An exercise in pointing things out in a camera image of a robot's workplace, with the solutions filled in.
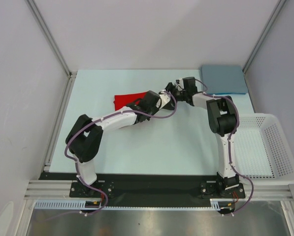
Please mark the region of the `red t shirt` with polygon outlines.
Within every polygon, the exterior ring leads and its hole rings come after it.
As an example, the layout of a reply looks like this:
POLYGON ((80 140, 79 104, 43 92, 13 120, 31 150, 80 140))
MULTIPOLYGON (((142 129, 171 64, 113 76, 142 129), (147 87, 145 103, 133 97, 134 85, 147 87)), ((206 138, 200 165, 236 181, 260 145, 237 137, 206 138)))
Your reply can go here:
POLYGON ((137 104, 145 95, 146 92, 114 95, 114 110, 117 111, 132 102, 137 104))

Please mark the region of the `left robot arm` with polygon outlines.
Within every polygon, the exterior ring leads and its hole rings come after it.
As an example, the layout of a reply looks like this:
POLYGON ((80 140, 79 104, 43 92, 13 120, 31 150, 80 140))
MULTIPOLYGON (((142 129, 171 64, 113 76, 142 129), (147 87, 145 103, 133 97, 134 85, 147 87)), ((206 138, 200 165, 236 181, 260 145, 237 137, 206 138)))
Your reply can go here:
POLYGON ((66 137, 64 150, 64 155, 75 164, 77 179, 82 183, 81 191, 89 197, 98 191, 94 158, 98 154, 103 134, 151 118, 169 118, 176 112, 176 105, 176 100, 162 94, 155 101, 136 99, 97 119, 81 115, 66 137))

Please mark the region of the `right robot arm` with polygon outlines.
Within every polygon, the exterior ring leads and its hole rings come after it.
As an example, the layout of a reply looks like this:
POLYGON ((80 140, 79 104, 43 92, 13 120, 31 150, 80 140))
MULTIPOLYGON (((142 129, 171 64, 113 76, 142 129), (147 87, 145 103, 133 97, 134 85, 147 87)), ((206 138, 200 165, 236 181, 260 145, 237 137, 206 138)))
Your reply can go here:
POLYGON ((194 107, 207 111, 208 124, 215 134, 219 166, 216 174, 216 191, 221 197, 228 197, 239 186, 239 174, 235 170, 234 136, 239 126, 239 116, 233 100, 229 96, 217 96, 197 91, 196 79, 191 78, 180 87, 179 84, 168 83, 165 91, 175 98, 194 107))

